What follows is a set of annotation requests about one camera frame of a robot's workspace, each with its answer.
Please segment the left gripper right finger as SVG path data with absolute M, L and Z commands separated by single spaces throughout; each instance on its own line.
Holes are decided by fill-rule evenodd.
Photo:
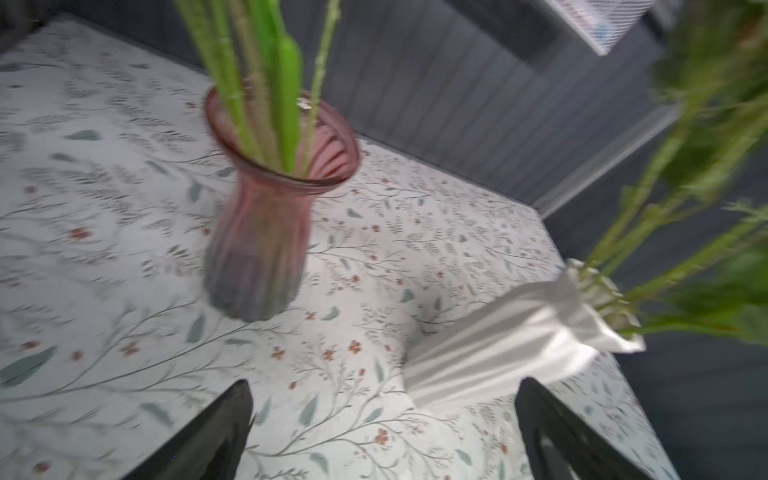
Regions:
M 522 380 L 515 409 L 535 479 L 650 479 L 536 379 Z

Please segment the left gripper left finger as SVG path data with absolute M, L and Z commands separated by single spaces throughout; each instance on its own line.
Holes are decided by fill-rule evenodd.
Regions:
M 252 412 L 250 387 L 238 380 L 124 479 L 233 479 Z

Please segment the white ribbed ceramic vase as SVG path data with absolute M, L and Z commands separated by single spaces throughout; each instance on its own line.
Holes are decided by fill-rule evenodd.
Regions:
M 556 279 L 517 286 L 417 343 L 404 387 L 416 407 L 453 412 L 511 396 L 528 377 L 563 380 L 601 353 L 641 352 L 639 325 L 610 279 L 570 259 Z

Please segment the pink glass vase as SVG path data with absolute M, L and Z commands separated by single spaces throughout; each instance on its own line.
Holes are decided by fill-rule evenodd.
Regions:
M 309 175 L 295 178 L 253 163 L 238 149 L 214 89 L 204 112 L 235 169 L 236 184 L 218 215 L 204 257 L 210 303 L 226 316 L 263 321 L 285 311 L 304 273 L 315 199 L 350 180 L 361 164 L 355 132 L 327 102 L 319 104 Z

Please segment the pink carnation stem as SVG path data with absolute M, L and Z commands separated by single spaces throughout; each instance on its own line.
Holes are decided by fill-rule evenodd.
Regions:
M 715 204 L 767 138 L 767 5 L 688 1 L 654 67 L 677 120 L 578 270 L 580 290 L 621 339 L 687 332 L 767 342 L 767 209 L 729 203 L 738 221 L 688 259 L 622 291 L 611 275 L 663 227 Z

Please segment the white rose stem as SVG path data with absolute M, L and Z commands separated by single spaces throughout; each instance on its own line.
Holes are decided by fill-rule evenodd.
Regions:
M 180 13 L 215 92 L 224 105 L 240 151 L 251 162 L 277 173 L 279 159 L 271 127 L 267 80 L 249 16 L 249 1 L 178 1 Z M 340 4 L 330 1 L 314 61 L 311 89 L 298 99 L 300 143 L 296 173 L 310 174 L 310 148 L 317 127 L 327 61 L 340 18 Z

